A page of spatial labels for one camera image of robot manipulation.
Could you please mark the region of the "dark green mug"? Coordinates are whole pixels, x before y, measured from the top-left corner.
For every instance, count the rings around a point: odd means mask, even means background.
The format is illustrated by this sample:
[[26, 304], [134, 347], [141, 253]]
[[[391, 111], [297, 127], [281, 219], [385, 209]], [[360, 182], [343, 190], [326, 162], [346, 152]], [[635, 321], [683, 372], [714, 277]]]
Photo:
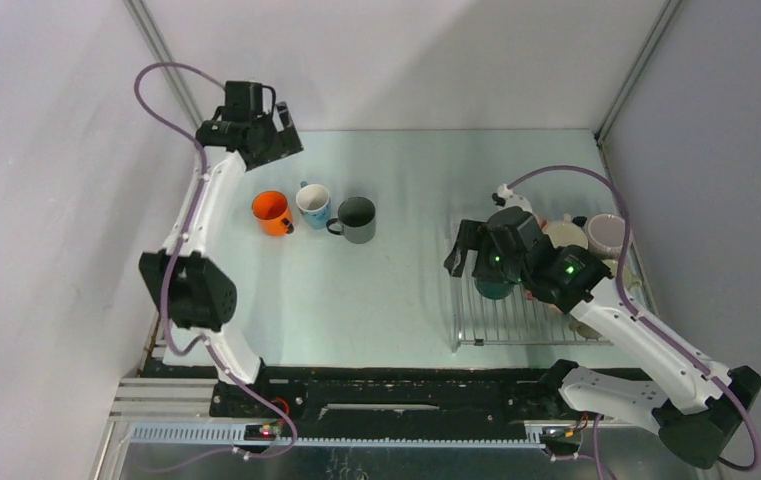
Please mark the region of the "dark green mug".
[[477, 292], [484, 298], [499, 301], [510, 296], [515, 290], [516, 285], [512, 283], [499, 283], [487, 281], [484, 279], [475, 280]]

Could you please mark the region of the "orange mug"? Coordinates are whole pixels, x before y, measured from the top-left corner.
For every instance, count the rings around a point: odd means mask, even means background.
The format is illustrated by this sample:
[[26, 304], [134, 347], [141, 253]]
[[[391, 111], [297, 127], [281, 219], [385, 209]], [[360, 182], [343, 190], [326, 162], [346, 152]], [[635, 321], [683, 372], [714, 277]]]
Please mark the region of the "orange mug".
[[283, 193], [262, 192], [254, 198], [251, 209], [259, 227], [266, 235], [279, 237], [294, 232], [288, 199]]

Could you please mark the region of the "light blue mug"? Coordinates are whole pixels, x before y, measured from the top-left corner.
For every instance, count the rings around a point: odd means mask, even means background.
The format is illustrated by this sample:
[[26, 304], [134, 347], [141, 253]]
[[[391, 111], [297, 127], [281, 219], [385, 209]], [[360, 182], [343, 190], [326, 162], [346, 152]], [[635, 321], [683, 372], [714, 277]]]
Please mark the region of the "light blue mug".
[[308, 227], [313, 230], [326, 229], [331, 218], [331, 195], [325, 186], [302, 181], [295, 202]]

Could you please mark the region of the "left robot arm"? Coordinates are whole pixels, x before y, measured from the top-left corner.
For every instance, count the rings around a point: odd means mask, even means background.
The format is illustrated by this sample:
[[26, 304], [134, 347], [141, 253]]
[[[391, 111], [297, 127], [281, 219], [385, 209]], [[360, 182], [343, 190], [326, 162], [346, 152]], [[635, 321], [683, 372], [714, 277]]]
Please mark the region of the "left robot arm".
[[255, 81], [221, 87], [224, 99], [214, 115], [184, 134], [197, 155], [189, 188], [162, 247], [143, 253], [139, 270], [168, 350], [178, 358], [206, 351], [221, 380], [238, 384], [234, 404], [255, 417], [270, 408], [272, 390], [256, 379], [262, 357], [245, 338], [229, 337], [238, 288], [212, 255], [239, 182], [252, 170], [301, 152], [303, 145], [273, 87]]

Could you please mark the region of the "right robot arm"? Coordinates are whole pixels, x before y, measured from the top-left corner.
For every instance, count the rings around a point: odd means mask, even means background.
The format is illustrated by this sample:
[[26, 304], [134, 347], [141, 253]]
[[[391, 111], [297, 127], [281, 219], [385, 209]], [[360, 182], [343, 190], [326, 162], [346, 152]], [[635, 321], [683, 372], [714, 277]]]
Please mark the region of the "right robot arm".
[[486, 221], [461, 221], [444, 261], [450, 276], [464, 275], [470, 253], [475, 281], [505, 294], [522, 287], [600, 333], [649, 377], [625, 380], [560, 360], [547, 372], [551, 382], [537, 392], [544, 414], [562, 418], [577, 410], [617, 418], [656, 435], [677, 458], [700, 469], [733, 468], [722, 453], [744, 426], [754, 449], [746, 468], [760, 464], [759, 437], [749, 416], [761, 390], [753, 368], [730, 368], [700, 353], [636, 305], [601, 260], [579, 245], [554, 246], [534, 216], [518, 206]]

